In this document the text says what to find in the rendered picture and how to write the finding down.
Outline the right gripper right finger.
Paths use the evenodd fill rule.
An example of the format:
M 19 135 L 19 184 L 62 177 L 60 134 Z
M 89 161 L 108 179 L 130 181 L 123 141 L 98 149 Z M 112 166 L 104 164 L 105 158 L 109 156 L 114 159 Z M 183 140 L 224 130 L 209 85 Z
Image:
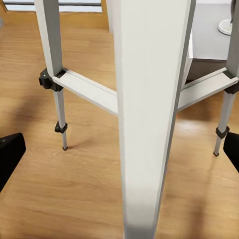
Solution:
M 227 133 L 223 150 L 239 172 L 239 134 L 232 132 Z

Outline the camera tripod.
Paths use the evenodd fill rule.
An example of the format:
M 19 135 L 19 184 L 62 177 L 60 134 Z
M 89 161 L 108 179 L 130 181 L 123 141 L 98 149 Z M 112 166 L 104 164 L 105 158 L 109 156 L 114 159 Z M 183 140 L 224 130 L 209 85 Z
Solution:
M 225 90 L 215 157 L 239 91 L 239 0 L 226 67 L 182 85 L 197 0 L 112 0 L 117 92 L 63 67 L 58 0 L 34 0 L 55 132 L 68 149 L 63 88 L 119 118 L 123 239 L 155 239 L 177 112 Z

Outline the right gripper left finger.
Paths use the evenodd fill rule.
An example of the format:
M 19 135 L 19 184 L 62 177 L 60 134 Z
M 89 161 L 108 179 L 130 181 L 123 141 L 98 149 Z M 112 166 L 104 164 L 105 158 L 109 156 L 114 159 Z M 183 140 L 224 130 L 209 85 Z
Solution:
M 0 192 L 26 152 L 21 132 L 0 138 Z

